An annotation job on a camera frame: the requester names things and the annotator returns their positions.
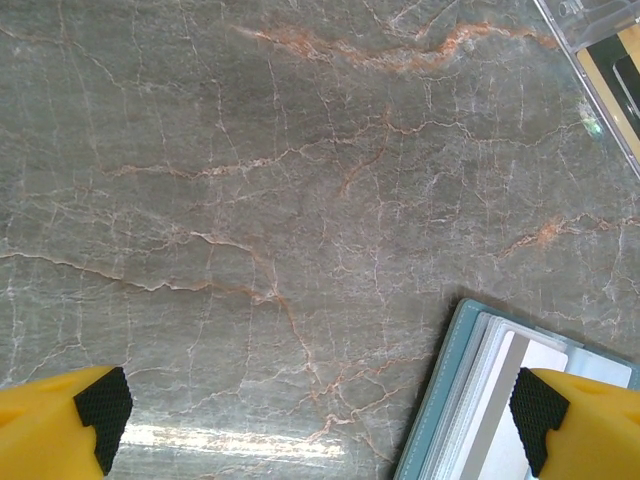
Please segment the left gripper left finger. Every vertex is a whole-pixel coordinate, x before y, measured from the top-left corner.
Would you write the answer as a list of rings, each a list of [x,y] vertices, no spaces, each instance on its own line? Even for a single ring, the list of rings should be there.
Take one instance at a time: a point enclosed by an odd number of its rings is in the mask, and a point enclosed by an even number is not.
[[[104,480],[132,407],[120,366],[0,389],[0,480]]]

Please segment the black card stack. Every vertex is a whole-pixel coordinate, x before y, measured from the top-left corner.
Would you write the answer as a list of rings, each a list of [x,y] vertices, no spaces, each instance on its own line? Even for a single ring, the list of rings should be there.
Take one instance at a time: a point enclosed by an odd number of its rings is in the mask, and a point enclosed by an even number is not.
[[[630,110],[640,119],[640,73],[631,56],[619,58],[614,63],[613,71],[629,101]]]

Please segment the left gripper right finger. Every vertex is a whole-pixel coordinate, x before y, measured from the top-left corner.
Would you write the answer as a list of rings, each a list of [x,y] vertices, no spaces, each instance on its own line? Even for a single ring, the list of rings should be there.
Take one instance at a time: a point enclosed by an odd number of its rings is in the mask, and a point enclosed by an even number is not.
[[[522,368],[509,407],[537,480],[640,480],[640,391]]]

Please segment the gold card stack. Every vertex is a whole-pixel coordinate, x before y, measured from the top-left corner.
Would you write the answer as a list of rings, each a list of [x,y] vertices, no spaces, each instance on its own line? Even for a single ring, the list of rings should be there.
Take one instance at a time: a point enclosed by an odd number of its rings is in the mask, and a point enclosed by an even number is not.
[[[631,153],[640,157],[640,119],[613,71],[614,63],[630,55],[640,73],[640,25],[633,25],[577,52],[577,58],[608,115]]]

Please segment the teal card holder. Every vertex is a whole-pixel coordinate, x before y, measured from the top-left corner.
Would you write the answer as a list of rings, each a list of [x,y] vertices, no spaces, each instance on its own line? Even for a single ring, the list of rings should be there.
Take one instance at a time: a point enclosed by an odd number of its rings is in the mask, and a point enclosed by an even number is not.
[[[508,331],[568,355],[562,372],[640,391],[640,364],[472,299],[457,305],[393,480],[450,480]]]

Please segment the clear acrylic card organizer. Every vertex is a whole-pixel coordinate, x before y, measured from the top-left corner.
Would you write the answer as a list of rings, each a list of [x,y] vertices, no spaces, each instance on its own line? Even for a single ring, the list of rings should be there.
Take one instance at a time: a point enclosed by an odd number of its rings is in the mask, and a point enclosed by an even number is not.
[[[640,0],[533,0],[586,97],[595,111],[587,122],[592,132],[611,133],[634,175],[640,180],[640,157],[635,157],[604,108],[577,58],[577,52],[633,25],[640,25]]]

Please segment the white credit card grey stripe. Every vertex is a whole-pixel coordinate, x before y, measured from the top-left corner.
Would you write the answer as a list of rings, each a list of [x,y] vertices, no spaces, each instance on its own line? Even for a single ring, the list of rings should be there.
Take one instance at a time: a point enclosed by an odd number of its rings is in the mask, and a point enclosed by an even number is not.
[[[489,369],[476,412],[463,437],[450,480],[524,480],[528,463],[509,410],[521,367],[562,371],[568,355],[508,331]]]

